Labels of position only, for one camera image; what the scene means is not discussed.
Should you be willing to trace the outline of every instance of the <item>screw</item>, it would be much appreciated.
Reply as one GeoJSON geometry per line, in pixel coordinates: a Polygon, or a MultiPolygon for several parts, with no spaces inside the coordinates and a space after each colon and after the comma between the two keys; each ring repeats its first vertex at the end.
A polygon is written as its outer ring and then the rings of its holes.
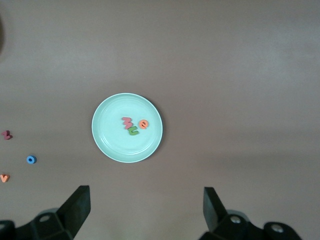
{"type": "Polygon", "coordinates": [[[237,217],[237,216],[232,216],[230,219],[231,219],[231,221],[232,221],[234,224],[239,224],[239,223],[241,223],[240,218],[237,217]]]}
{"type": "Polygon", "coordinates": [[[271,228],[273,231],[277,232],[277,233],[283,233],[284,229],[282,228],[282,226],[278,225],[278,224],[272,224],[271,228]]]}

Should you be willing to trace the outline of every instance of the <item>blue ring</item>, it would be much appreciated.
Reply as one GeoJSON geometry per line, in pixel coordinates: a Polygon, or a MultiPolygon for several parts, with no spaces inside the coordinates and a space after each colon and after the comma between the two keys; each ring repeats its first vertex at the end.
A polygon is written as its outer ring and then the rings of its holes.
{"type": "Polygon", "coordinates": [[[30,155],[26,158],[26,162],[28,164],[35,164],[37,162],[37,158],[35,156],[30,155]]]}

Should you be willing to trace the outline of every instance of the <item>gray surface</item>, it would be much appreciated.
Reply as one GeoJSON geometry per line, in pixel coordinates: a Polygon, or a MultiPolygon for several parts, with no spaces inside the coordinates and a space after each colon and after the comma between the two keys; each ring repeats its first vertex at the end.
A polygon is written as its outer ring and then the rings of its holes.
{"type": "Polygon", "coordinates": [[[212,186],[258,227],[320,239],[320,1],[2,0],[0,18],[1,219],[20,226],[90,185],[77,240],[196,240],[212,186]],[[122,92],[164,121],[139,163],[91,134],[122,92]]]}

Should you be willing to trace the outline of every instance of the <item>heart-shaped object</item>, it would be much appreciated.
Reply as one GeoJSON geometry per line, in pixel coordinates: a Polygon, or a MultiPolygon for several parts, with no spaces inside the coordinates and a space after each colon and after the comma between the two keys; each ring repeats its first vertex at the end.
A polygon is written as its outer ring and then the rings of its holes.
{"type": "Polygon", "coordinates": [[[9,175],[5,175],[5,174],[1,174],[1,175],[0,175],[1,181],[2,181],[3,183],[7,182],[8,179],[9,179],[9,177],[10,177],[9,175]]]}

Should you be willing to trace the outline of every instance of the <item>round plate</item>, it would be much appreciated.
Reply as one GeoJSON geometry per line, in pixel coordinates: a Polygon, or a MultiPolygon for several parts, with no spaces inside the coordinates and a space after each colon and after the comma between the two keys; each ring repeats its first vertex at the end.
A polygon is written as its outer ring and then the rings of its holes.
{"type": "Polygon", "coordinates": [[[133,93],[108,97],[97,107],[92,118],[96,145],[109,158],[122,163],[136,163],[148,158],[158,148],[162,133],[161,117],[155,106],[133,93]],[[131,118],[134,128],[125,129],[127,125],[123,117],[131,118]],[[147,121],[147,128],[139,125],[141,120],[147,121]]]}

